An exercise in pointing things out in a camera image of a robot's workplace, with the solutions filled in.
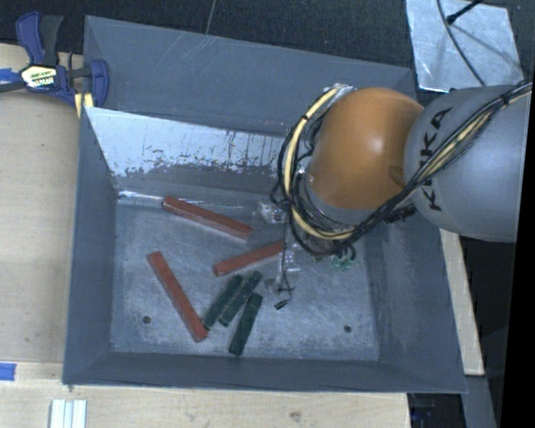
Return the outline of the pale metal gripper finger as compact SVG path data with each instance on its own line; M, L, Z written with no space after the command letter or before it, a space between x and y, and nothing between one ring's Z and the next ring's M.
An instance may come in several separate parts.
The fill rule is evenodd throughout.
M302 268L294 250L284 251L278 256L275 274L265 282L273 291L293 292Z
M287 219L286 211L278 205L268 202L259 202L259 215L267 224L284 224Z

